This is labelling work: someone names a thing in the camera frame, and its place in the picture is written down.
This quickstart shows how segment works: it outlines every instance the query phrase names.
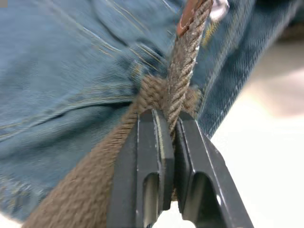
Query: denim fabric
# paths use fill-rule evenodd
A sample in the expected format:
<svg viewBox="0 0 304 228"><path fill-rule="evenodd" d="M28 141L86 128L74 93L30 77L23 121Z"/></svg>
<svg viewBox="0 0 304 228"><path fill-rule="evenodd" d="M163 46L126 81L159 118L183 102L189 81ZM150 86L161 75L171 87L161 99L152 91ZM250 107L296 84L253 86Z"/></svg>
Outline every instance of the denim fabric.
<svg viewBox="0 0 304 228"><path fill-rule="evenodd" d="M230 0L191 86L212 136L301 0ZM185 0L10 0L0 9L0 210L24 220L116 126L145 75L165 77Z"/></svg>

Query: black metal tool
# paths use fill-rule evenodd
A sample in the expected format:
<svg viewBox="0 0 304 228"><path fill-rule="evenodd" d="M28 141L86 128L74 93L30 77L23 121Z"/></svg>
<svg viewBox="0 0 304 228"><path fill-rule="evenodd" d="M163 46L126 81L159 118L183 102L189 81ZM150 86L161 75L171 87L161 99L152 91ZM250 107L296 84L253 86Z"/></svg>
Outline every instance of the black metal tool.
<svg viewBox="0 0 304 228"><path fill-rule="evenodd" d="M170 208L173 181L180 212L197 228L253 228L219 151L181 112L175 155L161 111L138 117L113 178L107 228L146 228Z"/></svg>
<svg viewBox="0 0 304 228"><path fill-rule="evenodd" d="M143 228L169 210L174 154L161 111L138 117L115 164L107 228Z"/></svg>

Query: jeans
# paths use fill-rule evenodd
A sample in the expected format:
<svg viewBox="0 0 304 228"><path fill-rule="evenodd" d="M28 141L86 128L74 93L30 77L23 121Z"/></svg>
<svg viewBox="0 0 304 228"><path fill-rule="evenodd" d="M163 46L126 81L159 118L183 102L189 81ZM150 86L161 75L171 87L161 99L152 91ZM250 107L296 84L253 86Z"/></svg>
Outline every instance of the jeans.
<svg viewBox="0 0 304 228"><path fill-rule="evenodd" d="M185 0L10 0L0 9L0 210L23 221L166 77ZM230 0L208 19L190 86L211 137L301 0Z"/></svg>

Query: copper crimp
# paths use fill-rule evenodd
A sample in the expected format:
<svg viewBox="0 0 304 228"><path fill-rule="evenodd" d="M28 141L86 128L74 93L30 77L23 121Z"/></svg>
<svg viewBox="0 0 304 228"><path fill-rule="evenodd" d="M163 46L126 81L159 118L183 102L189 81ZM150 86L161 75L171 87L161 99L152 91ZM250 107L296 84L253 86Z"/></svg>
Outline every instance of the copper crimp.
<svg viewBox="0 0 304 228"><path fill-rule="evenodd" d="M181 37L189 29L196 10L201 6L204 0L188 0L186 7L182 12L181 19L177 25L177 35Z"/></svg>

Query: white floor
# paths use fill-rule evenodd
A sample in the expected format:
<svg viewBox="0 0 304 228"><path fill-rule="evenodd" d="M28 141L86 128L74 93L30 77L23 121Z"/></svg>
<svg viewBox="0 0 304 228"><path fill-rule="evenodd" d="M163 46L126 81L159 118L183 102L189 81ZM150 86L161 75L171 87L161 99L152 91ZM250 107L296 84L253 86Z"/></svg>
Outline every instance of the white floor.
<svg viewBox="0 0 304 228"><path fill-rule="evenodd" d="M304 42L270 48L212 141L255 228L304 228ZM154 226L193 227L175 203Z"/></svg>

